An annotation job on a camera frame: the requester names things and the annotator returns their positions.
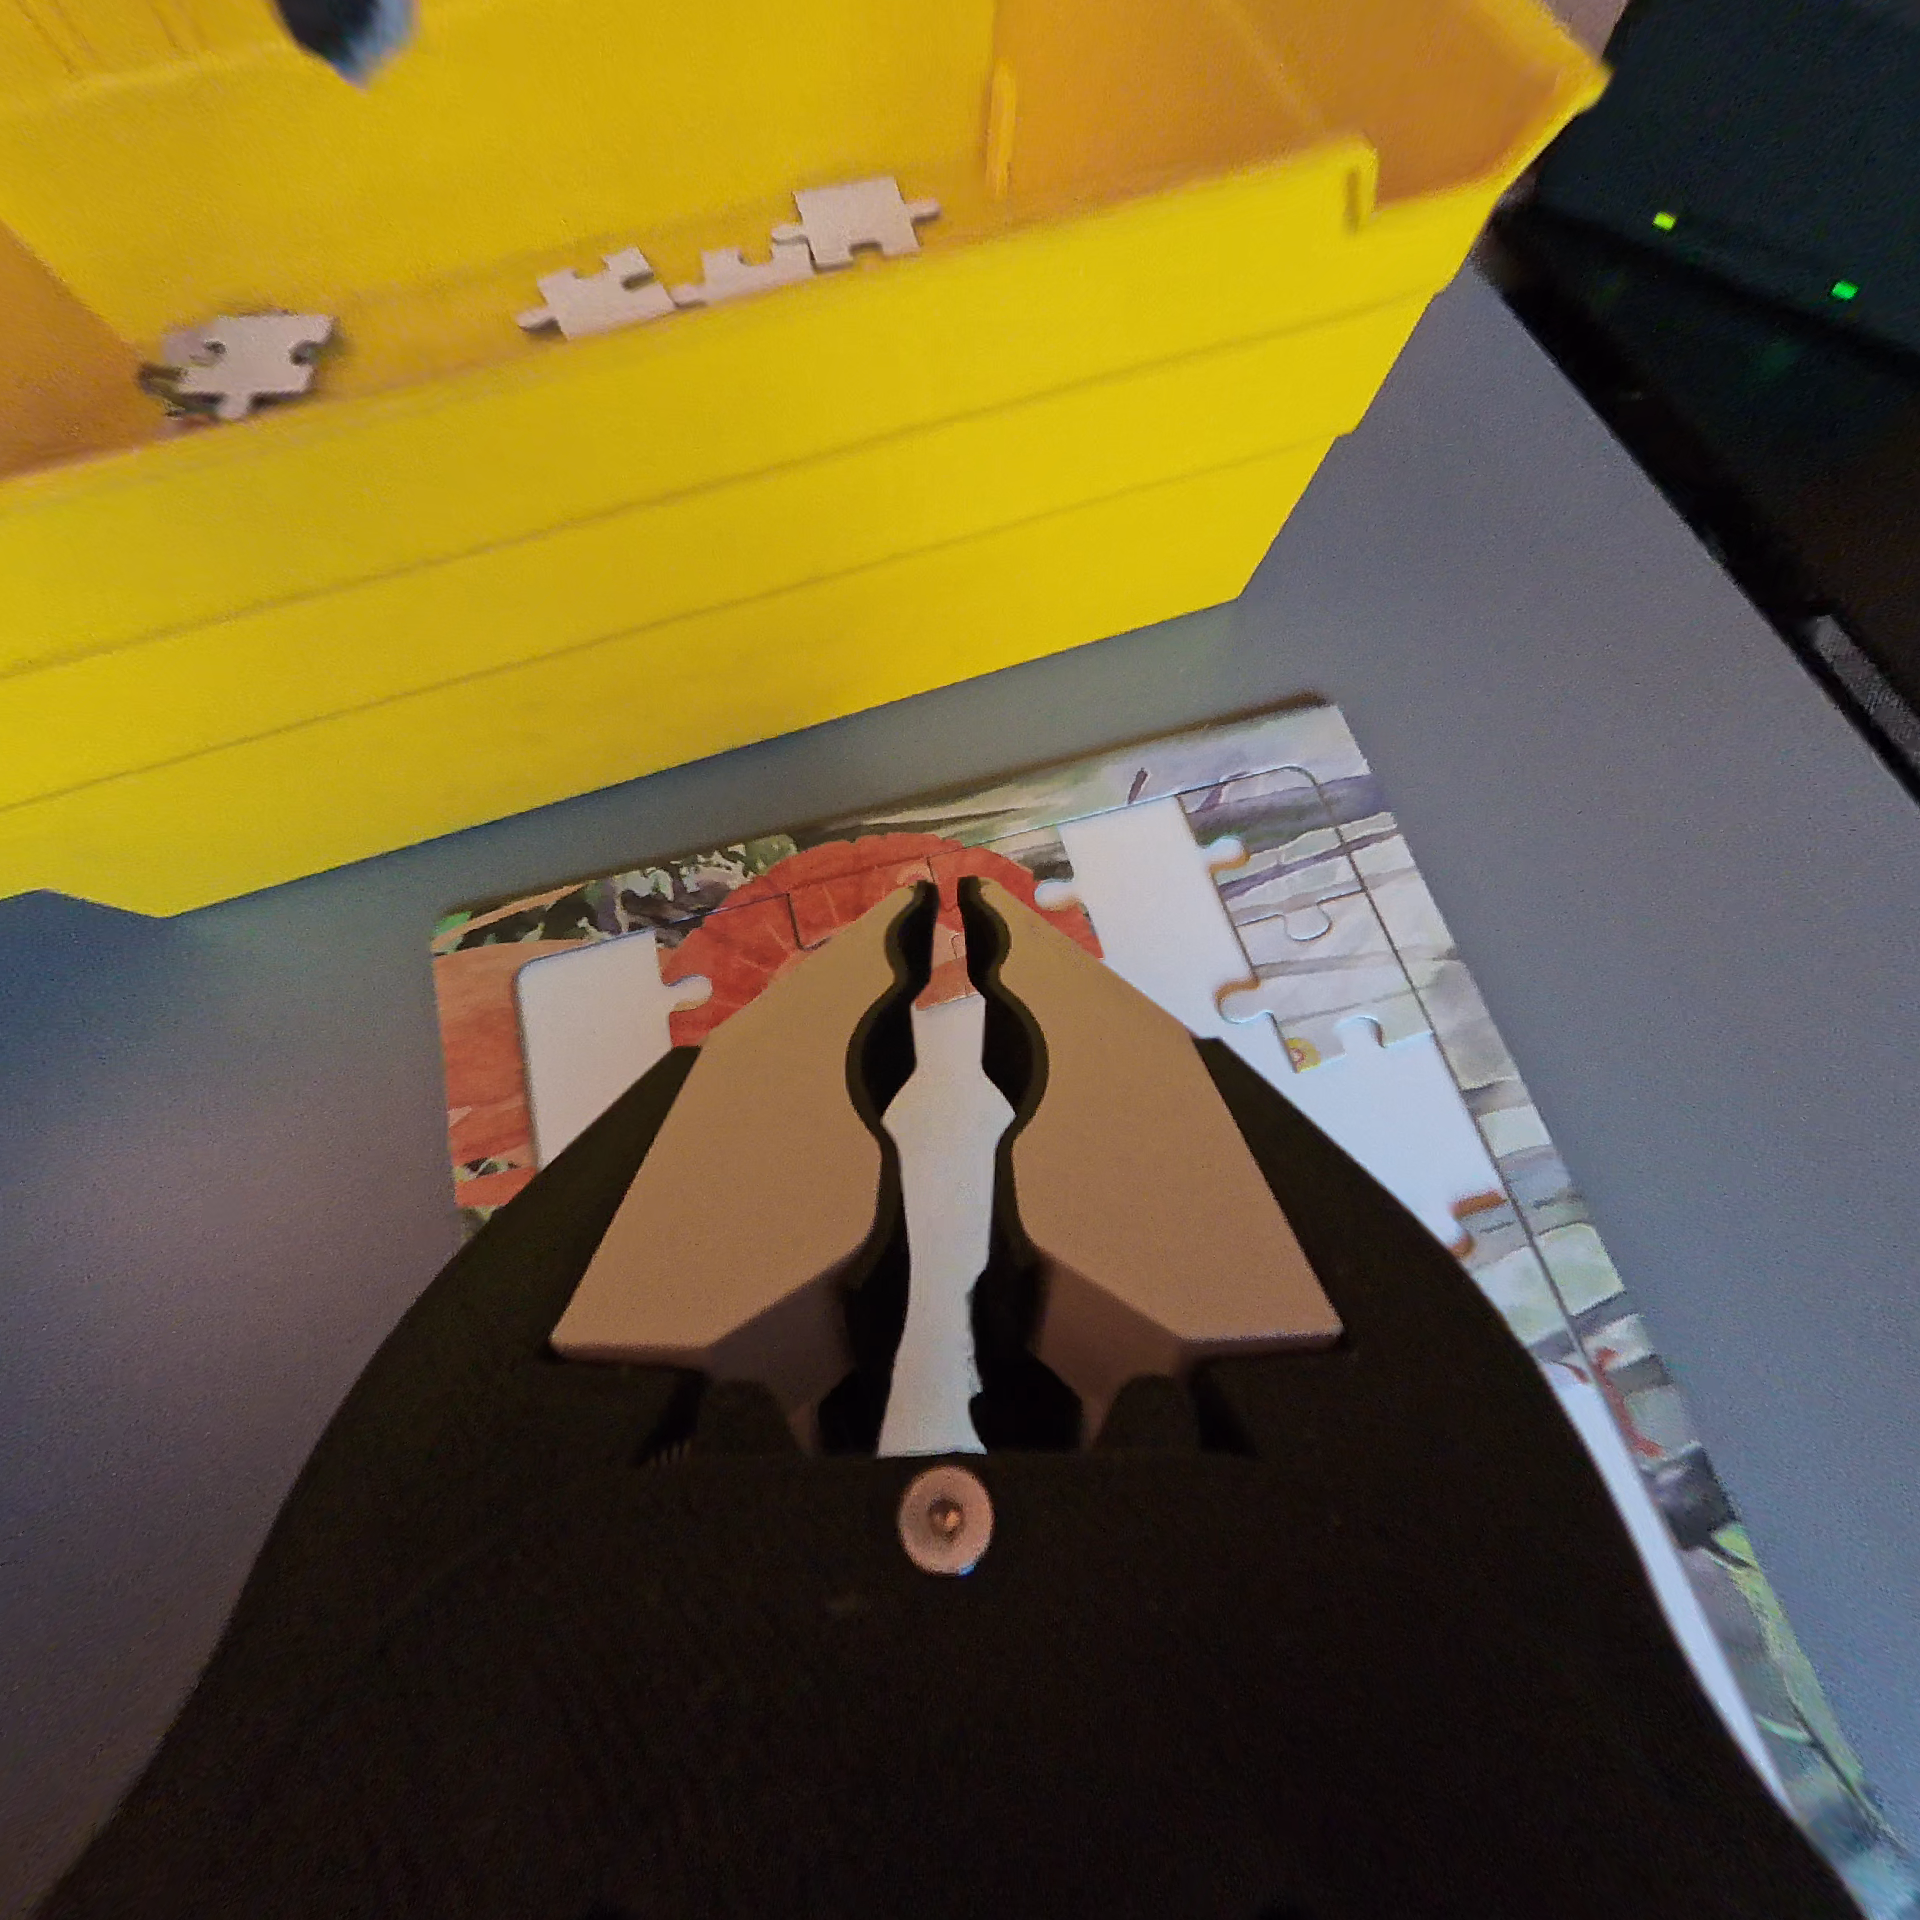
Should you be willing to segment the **black charger box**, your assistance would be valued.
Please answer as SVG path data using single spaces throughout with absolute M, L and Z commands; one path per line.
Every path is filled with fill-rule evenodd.
M 1637 2 L 1535 201 L 1917 351 L 1917 7 Z

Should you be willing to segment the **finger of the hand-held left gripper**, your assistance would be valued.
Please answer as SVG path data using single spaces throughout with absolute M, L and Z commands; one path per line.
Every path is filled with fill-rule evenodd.
M 371 85 L 414 33 L 414 2 L 284 0 L 276 13 L 296 48 L 357 87 Z

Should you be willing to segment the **grey desk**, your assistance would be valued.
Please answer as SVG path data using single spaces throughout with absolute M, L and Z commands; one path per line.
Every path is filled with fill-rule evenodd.
M 439 912 L 1319 693 L 1916 1843 L 1916 805 L 1479 276 L 1238 603 L 182 919 L 5 903 L 5 1915 L 452 1253 Z

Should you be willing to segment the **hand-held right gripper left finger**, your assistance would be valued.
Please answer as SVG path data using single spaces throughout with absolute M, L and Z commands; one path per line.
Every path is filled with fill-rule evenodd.
M 671 1098 L 550 1347 L 743 1380 L 871 1451 L 905 1331 L 881 1116 L 916 1071 L 940 891 L 911 880 L 723 1021 Z

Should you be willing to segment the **pile of puzzle pieces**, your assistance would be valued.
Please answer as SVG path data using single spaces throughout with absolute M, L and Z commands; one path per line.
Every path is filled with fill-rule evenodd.
M 916 256 L 920 228 L 943 212 L 937 199 L 909 199 L 892 176 L 799 189 L 792 201 L 797 216 L 771 228 L 763 256 L 707 250 L 699 279 L 667 283 L 647 253 L 624 247 L 603 253 L 596 273 L 542 275 L 536 301 L 515 328 L 528 339 L 579 344 L 845 273 L 861 256 Z M 240 423 L 313 393 L 321 355 L 343 339 L 343 322 L 321 313 L 217 316 L 166 331 L 134 380 L 169 416 Z

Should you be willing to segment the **red puzzle piece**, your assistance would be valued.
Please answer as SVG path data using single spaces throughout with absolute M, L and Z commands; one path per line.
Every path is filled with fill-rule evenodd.
M 823 947 L 905 884 L 933 882 L 940 911 L 927 945 L 927 983 L 916 1002 L 927 1011 L 973 994 L 956 900 L 960 857 L 960 843 L 933 833 L 876 833 L 795 852 L 768 879 L 780 880 L 788 896 L 803 949 Z
M 951 959 L 967 959 L 965 928 L 958 915 L 958 882 L 961 879 L 983 879 L 1000 884 L 1009 896 L 1037 912 L 1045 923 L 1054 927 L 1100 961 L 1102 945 L 1072 887 L 1072 871 L 1046 868 L 1041 876 L 1014 857 L 1014 852 L 1019 852 L 1014 843 L 983 849 L 942 843 L 927 856 L 927 866 L 942 898 L 940 930 L 951 943 Z
M 781 971 L 805 959 L 788 890 L 766 876 L 736 887 L 667 947 L 657 935 L 657 973 L 673 1002 L 664 1015 L 669 1048 L 707 1043 L 716 1027 L 750 1007 Z

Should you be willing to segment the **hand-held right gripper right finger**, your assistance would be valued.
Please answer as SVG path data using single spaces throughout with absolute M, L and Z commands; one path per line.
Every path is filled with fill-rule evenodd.
M 960 880 L 983 1071 L 1012 1106 L 971 1292 L 977 1404 L 1324 1351 L 1342 1323 L 1199 1040 L 996 880 Z

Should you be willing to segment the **yellow plastic bin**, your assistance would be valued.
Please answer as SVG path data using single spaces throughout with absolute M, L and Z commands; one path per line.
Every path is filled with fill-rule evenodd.
M 171 917 L 1233 599 L 1604 87 L 1547 4 L 5 4 L 5 898 Z M 579 344 L 536 279 L 920 251 Z M 321 313 L 240 423 L 137 386 Z

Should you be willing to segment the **puzzle frame tray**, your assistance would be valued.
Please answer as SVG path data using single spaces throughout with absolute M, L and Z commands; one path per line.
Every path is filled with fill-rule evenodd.
M 464 1229 L 509 1205 L 669 1050 L 673 1002 L 657 973 L 657 935 L 677 945 L 736 887 L 830 842 L 933 833 L 960 849 L 1014 843 L 1014 857 L 1041 876 L 1069 868 L 1105 965 L 1197 1035 L 1223 1040 L 1219 996 L 1247 986 L 1253 971 L 1213 871 L 1240 865 L 1240 849 L 1232 839 L 1197 847 L 1179 795 L 1287 764 L 1316 778 L 1375 778 L 1339 709 L 1284 705 L 971 791 L 639 856 L 456 906 L 430 952 Z M 1576 1186 L 1385 794 L 1349 842 L 1358 893 L 1377 915 L 1433 1031 L 1383 1043 L 1371 1019 L 1356 1018 L 1339 1027 L 1342 1055 L 1303 1072 L 1280 1048 L 1251 1064 L 1223 1043 L 1428 1229 L 1454 1229 L 1461 1259 L 1468 1211 Z M 1889 1836 L 1681 1391 L 1622 1292 L 1622 1309 L 1574 1327 L 1569 1351 L 1528 1354 L 1598 1464 L 1696 1679 L 1749 1760 L 1869 1915 L 1916 1915 L 1916 1860 Z

